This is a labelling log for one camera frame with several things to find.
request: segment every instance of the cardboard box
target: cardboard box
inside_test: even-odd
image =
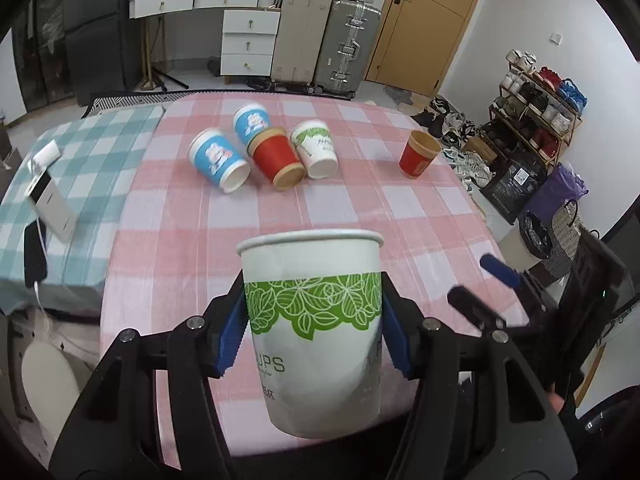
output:
[[[488,166],[498,157],[489,145],[480,137],[471,137],[462,148],[463,152],[476,152]]]

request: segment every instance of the blue gripper pad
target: blue gripper pad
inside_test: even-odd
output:
[[[411,300],[401,298],[386,272],[382,273],[382,335],[391,362],[407,379],[416,378],[420,355],[420,324],[424,316]]]
[[[480,258],[480,267],[509,288],[517,290],[520,287],[520,274],[492,254],[487,253]]]
[[[207,307],[210,313],[210,341],[217,352],[213,365],[222,377],[227,368],[233,366],[242,342],[242,336],[249,320],[244,295],[242,272],[231,286],[226,296],[213,299]]]

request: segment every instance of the desk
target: desk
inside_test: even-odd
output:
[[[204,128],[232,132],[233,114],[247,101],[263,105],[273,124],[289,131],[311,118],[325,121],[339,172],[277,192],[253,166],[236,192],[224,195],[212,186],[187,160],[187,148]],[[241,269],[238,242],[314,228],[382,233],[382,269],[398,292],[457,332],[476,333],[447,304],[446,294],[457,283],[508,322],[522,324],[526,315],[513,291],[479,266],[482,254],[499,251],[452,169],[438,157],[420,178],[402,175],[398,160],[412,128],[414,121],[396,110],[315,96],[201,93],[171,104],[138,168],[116,234],[100,322],[102,352],[124,328],[162,332],[203,313],[212,298],[228,292]],[[234,366],[210,385],[232,455],[315,442],[270,423],[248,331]],[[408,410],[415,387],[392,367],[385,349],[379,421]],[[158,373],[157,391],[163,455],[175,466],[165,373]]]
[[[100,316],[120,213],[162,112],[157,106],[88,117],[52,128],[34,143],[25,160],[50,140],[57,142],[62,156],[49,167],[49,174],[79,215],[69,244],[47,234],[48,276],[40,285],[44,307]],[[36,304],[33,289],[24,285],[24,228],[36,218],[24,199],[30,182],[23,163],[0,205],[0,308],[7,316]]]
[[[151,47],[146,18],[191,9],[225,9],[222,36],[222,75],[268,76],[275,46],[280,9],[268,9],[275,0],[129,0],[129,17],[143,18],[142,66],[145,80],[153,81]]]

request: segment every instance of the blue paper cup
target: blue paper cup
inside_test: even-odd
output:
[[[254,137],[271,126],[269,114],[264,106],[258,103],[247,103],[238,108],[234,115],[234,130],[240,141],[249,146]]]
[[[223,192],[238,189],[249,176],[251,166],[236,153],[220,130],[208,128],[191,141],[187,156],[196,169]]]

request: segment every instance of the black phone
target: black phone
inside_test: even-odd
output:
[[[38,232],[42,232],[42,241]],[[24,285],[33,288],[33,284],[41,282],[47,277],[47,257],[44,253],[43,243],[47,240],[47,226],[38,218],[24,228]]]

